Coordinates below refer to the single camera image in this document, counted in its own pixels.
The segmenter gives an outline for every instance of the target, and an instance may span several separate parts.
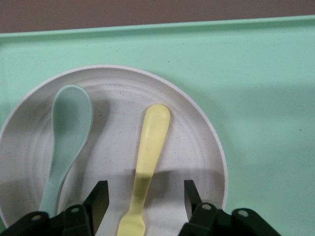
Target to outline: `plate surface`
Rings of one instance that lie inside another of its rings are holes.
[[[59,211],[83,201],[108,180],[110,204],[97,235],[116,235],[128,210],[142,121],[155,103],[171,123],[144,209],[146,235],[176,235],[187,221],[184,180],[202,199],[225,206],[227,169],[217,134],[196,103],[163,78],[120,65],[93,65],[56,75],[33,89],[12,112],[0,135],[0,209],[5,224],[38,210],[53,146],[51,105],[59,89],[82,86],[94,103],[90,138],[63,186]]]

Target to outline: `plastic spoon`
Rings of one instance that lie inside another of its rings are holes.
[[[64,180],[91,131],[93,104],[88,93],[77,85],[63,87],[52,107],[54,149],[49,177],[39,210],[56,216]]]
[[[142,210],[170,122],[169,110],[160,104],[145,114],[129,211],[118,227],[118,236],[143,236]]]

